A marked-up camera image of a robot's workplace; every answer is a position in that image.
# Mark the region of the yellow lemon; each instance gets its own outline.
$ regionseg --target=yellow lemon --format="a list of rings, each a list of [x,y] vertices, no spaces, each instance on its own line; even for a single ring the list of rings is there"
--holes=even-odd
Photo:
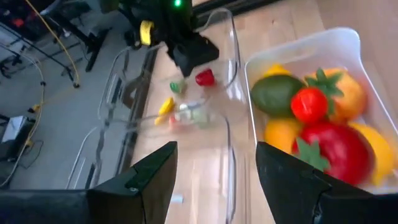
[[[372,173],[372,183],[380,185],[386,175],[392,173],[394,168],[394,151],[387,141],[374,128],[350,122],[349,126],[360,132],[372,146],[375,156],[375,166]]]
[[[302,124],[293,118],[270,119],[264,130],[264,141],[286,153],[292,153],[292,144],[300,134]]]
[[[286,70],[281,64],[273,64],[263,75],[264,77],[269,77],[272,75],[291,75],[292,73]]]

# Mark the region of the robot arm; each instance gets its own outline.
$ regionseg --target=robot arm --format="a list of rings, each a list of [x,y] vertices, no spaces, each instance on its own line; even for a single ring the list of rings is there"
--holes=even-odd
[[[125,35],[129,45],[138,49],[141,45],[164,42],[169,57],[180,67],[184,77],[188,77],[196,66],[219,57],[218,48],[194,31],[196,18],[192,13],[192,0],[100,1],[103,12],[118,7],[129,20],[132,31]]]

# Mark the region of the yellow clip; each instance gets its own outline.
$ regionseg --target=yellow clip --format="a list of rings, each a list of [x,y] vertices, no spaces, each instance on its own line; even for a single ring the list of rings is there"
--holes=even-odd
[[[144,45],[150,45],[150,29],[154,27],[154,23],[151,21],[142,21],[139,28],[139,35],[141,37],[141,43]]]
[[[32,146],[33,146],[33,142],[30,139],[28,139],[26,141],[26,147],[32,147]]]

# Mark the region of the green strawberry leaves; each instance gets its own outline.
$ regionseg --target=green strawberry leaves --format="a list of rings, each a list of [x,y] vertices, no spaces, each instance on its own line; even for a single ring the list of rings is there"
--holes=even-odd
[[[329,161],[320,154],[319,143],[317,141],[309,145],[303,139],[297,138],[296,142],[299,151],[298,154],[294,155],[296,158],[310,164],[322,172],[330,169]]]
[[[342,76],[343,73],[336,72],[327,77],[323,69],[318,68],[316,72],[317,78],[305,77],[305,81],[309,86],[318,88],[328,98],[328,114],[333,114],[335,111],[335,103],[332,100],[332,96],[344,96],[344,93],[336,86]]]
[[[323,83],[328,81],[328,78],[326,77],[325,72],[322,70],[322,68],[318,68],[317,70],[317,80]]]

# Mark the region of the plastic fruit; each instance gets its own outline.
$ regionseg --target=plastic fruit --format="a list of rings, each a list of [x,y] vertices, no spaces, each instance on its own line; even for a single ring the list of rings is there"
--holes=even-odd
[[[273,75],[258,80],[251,89],[253,104],[273,117],[294,117],[290,108],[292,97],[304,83],[290,75]]]
[[[349,121],[357,118],[365,109],[366,106],[366,92],[363,87],[351,76],[348,71],[342,68],[331,68],[323,70],[327,81],[335,81],[335,86],[340,90],[342,94],[332,96],[335,102],[335,112],[329,115],[332,121]],[[333,79],[332,77],[338,74],[339,79]],[[309,77],[316,77],[316,73],[311,74]],[[308,82],[312,86],[322,88],[325,86],[325,80],[319,80],[317,83]]]
[[[290,106],[298,120],[314,123],[326,116],[328,98],[318,88],[304,88],[293,96]]]
[[[281,64],[273,64],[263,75],[263,77],[269,77],[271,75],[291,75],[292,73],[286,70]]]
[[[372,183],[380,185],[385,176],[392,173],[394,168],[394,152],[387,141],[372,127],[359,123],[348,123],[360,132],[370,143],[375,155],[375,167],[372,173]]]
[[[155,119],[155,125],[160,124],[161,122],[163,122],[166,114],[168,114],[169,112],[171,112],[174,109],[174,100],[172,97],[167,98],[167,100],[165,100],[162,104],[162,106],[159,109],[158,112],[158,117]]]
[[[176,94],[184,93],[186,88],[187,88],[187,84],[185,83],[184,79],[180,80],[179,82],[171,82],[170,83],[171,91]]]
[[[196,75],[195,81],[200,86],[213,86],[216,84],[216,79],[210,68]]]
[[[292,153],[292,144],[300,134],[302,124],[293,118],[270,119],[264,130],[264,141],[288,154]]]
[[[311,146],[319,144],[318,162],[324,158],[330,165],[326,174],[351,185],[363,183],[371,174],[374,154],[355,129],[325,121],[304,127],[300,138]],[[292,152],[300,155],[297,142]]]

